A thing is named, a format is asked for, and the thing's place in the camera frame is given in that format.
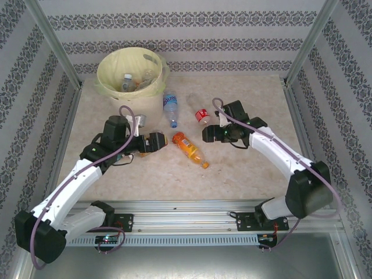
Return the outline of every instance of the bottle label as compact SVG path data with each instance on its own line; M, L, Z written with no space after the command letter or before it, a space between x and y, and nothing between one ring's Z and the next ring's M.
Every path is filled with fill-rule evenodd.
M182 139L178 146L185 152L186 156L189 158L192 154L195 153L196 150L198 150L194 144L190 143L187 140L187 138Z
M166 95L163 99L163 106L166 106L167 103L177 103L177 98L174 95Z
M196 114L195 114L195 117L197 119L198 122L200 122L200 120L202 120L204 117L206 116L209 116L208 112L206 109L201 109L199 110Z

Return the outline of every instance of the water bottle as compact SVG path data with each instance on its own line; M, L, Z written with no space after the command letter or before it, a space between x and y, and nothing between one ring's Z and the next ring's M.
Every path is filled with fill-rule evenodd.
M146 69L142 75L142 81L153 80L154 78L156 78L156 74L151 69Z
M142 89L146 88L147 86L149 86L150 84L152 84L153 82L155 82L155 78L153 78L152 80L145 80L144 82L140 83L137 86L135 91L142 90Z
M122 92L133 92L136 89L137 85L132 80L131 74L125 74L123 84L121 85Z
M166 118L170 122L170 126L172 128L176 128L178 119L178 106L176 93L173 90L164 91L163 105L164 113Z
M200 125L205 125L209 122L210 116L207 110L203 106L203 102L201 101L200 97L197 94L191 93L187 97L187 103L192 109L192 112L195 113L195 118L199 122Z

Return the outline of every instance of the red label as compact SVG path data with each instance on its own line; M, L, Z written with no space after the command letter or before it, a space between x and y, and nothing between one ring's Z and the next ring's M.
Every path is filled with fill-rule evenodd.
M196 114L195 114L195 117L196 119L198 120L198 122L200 122L200 120L202 120L204 117L206 116L209 116L208 112L206 109L201 109L199 110Z

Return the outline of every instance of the plastic bottle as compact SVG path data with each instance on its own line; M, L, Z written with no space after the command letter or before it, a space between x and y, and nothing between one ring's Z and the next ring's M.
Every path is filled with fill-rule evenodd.
M165 90L163 97L164 113L172 128L177 127L178 105L176 93L173 90Z
M131 74L125 74L123 84L121 85L122 92L133 92L136 89L137 85L132 80Z
M146 80L153 80L154 78L156 78L155 72L151 69L146 69L142 75L142 82Z
M210 116L207 110L204 108L203 102L201 101L200 97L197 96L197 94L191 93L187 97L187 103L192 108L193 112L195 112L195 118L200 125L205 125L209 122Z
M149 86L150 84L153 83L153 81L155 81L155 79L153 78L152 80L145 80L143 82L141 82L137 88L135 89L135 91L138 91L138 90L142 90L144 89L145 87Z
M174 144L177 144L178 147L186 154L186 156L194 163L201 165L203 169L209 167L209 163L205 160L203 152L192 144L192 142L185 137L184 133L178 132L173 136L172 141Z

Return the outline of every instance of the floral striped wallpaper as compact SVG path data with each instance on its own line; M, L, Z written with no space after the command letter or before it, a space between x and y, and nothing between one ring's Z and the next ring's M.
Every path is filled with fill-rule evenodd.
M372 278L372 1L340 1L292 89L316 160L327 162L362 278Z
M172 75L285 77L324 0L83 3L40 1L82 79L124 47L160 53Z
M17 248L14 216L45 195L75 88L19 0L0 4L0 278Z

